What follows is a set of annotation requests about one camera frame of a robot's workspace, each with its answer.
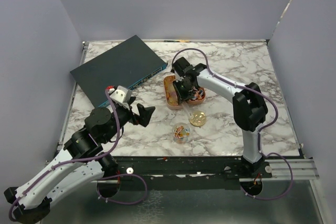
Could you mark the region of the pink tray of lollipops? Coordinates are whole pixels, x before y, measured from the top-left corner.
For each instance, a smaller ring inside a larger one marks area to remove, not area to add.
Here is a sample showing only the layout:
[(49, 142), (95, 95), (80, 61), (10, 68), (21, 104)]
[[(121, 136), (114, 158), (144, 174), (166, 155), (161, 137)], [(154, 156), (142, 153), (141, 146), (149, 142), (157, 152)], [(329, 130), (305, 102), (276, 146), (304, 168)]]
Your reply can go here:
[(192, 97), (187, 100), (187, 103), (197, 105), (203, 103), (205, 100), (205, 90), (202, 87), (196, 88), (194, 87), (192, 90)]

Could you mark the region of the pink tray of popsicle candies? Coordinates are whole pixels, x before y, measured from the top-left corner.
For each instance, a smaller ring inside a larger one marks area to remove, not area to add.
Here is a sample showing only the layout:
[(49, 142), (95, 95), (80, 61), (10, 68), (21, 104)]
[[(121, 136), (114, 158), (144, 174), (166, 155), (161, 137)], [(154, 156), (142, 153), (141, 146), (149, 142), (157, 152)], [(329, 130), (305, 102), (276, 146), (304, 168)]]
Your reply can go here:
[(177, 95), (173, 87), (173, 81), (175, 81), (174, 75), (166, 76), (163, 80), (166, 104), (171, 110), (180, 110), (183, 107), (177, 102)]

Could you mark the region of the clear plastic jar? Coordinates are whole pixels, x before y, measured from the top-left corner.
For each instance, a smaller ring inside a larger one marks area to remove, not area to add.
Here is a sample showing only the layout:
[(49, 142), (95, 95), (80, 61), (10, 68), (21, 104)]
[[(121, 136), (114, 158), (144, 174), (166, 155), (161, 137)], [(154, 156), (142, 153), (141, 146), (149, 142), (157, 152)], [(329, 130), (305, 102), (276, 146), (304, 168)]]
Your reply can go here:
[(191, 128), (185, 123), (177, 123), (172, 128), (173, 140), (178, 144), (188, 143), (191, 139)]

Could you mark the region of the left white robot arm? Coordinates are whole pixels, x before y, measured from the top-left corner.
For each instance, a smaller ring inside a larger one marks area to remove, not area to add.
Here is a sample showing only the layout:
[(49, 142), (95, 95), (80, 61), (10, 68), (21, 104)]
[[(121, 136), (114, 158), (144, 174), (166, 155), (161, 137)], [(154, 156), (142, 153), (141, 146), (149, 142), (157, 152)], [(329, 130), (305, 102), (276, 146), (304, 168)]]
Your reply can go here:
[(33, 179), (20, 187), (4, 191), (11, 204), (9, 219), (19, 223), (38, 223), (53, 205), (74, 189), (94, 180), (120, 179), (117, 161), (111, 152), (116, 148), (122, 129), (128, 122), (146, 127), (155, 107), (129, 103), (112, 108), (95, 108), (85, 118), (83, 128), (75, 132), (64, 147)]

